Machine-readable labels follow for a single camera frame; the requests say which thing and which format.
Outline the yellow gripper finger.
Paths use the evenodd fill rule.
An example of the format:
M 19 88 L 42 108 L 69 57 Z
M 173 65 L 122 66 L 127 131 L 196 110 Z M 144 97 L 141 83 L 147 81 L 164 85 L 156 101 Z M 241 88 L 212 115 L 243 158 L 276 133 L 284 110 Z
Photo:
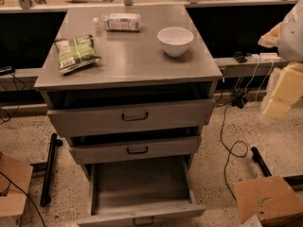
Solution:
M 262 35 L 258 40 L 258 45 L 267 48 L 278 47 L 281 25 L 282 23 L 278 23 L 273 28 L 271 28 L 267 33 Z
M 271 118 L 284 116 L 303 97 L 303 63 L 290 62 L 275 68 L 269 77 L 262 113 Z

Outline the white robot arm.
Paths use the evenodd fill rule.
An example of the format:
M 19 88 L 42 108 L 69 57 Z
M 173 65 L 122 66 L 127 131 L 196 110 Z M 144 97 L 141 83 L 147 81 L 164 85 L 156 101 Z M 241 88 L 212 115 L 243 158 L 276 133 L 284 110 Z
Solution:
M 276 47 L 279 56 L 288 62 L 266 96 L 263 110 L 269 117 L 280 118 L 303 97 L 303 0 L 294 5 L 282 22 L 262 35 L 258 44 Z

